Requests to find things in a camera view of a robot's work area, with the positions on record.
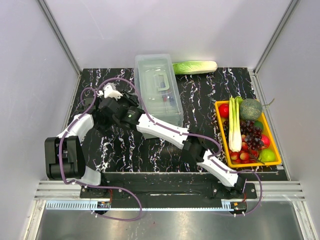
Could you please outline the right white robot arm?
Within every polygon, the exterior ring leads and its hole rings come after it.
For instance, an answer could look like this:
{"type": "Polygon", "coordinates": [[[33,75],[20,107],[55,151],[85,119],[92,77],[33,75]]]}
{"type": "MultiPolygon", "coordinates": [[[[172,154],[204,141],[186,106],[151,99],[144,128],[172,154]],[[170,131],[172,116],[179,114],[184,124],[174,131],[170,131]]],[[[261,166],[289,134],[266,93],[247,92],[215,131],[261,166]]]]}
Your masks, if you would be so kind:
{"type": "Polygon", "coordinates": [[[233,198],[239,198],[246,191],[246,179],[235,170],[223,164],[205,145],[210,137],[200,135],[197,131],[174,126],[149,115],[139,108],[137,97],[116,91],[105,98],[106,108],[114,124],[121,128],[141,134],[161,138],[181,150],[181,158],[195,162],[198,166],[214,175],[233,198]]]}

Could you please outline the clear grey plastic toolbox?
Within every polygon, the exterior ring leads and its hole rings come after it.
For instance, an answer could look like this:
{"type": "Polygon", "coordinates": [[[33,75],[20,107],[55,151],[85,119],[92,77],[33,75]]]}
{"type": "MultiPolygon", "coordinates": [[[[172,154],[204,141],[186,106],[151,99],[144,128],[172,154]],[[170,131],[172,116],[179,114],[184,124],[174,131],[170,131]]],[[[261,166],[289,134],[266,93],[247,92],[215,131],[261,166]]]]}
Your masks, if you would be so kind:
{"type": "Polygon", "coordinates": [[[134,85],[151,116],[177,127],[183,126],[184,112],[169,54],[137,55],[135,57],[134,85]],[[175,100],[175,106],[172,107],[167,99],[168,113],[166,113],[162,97],[162,83],[168,87],[167,96],[171,93],[175,100]]]}

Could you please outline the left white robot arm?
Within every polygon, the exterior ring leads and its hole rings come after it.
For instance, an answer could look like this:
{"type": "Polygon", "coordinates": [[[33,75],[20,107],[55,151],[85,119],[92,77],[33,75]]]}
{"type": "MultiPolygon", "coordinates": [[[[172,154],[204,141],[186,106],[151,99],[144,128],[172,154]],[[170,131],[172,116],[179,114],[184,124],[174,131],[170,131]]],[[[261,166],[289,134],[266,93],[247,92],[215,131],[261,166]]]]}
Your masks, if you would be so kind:
{"type": "Polygon", "coordinates": [[[114,97],[97,98],[94,106],[75,115],[63,132],[45,140],[45,169],[49,179],[91,186],[91,192],[98,198],[107,195],[109,186],[102,181],[100,172],[86,165],[81,142],[91,129],[107,134],[113,115],[120,109],[117,101],[114,97]]]}

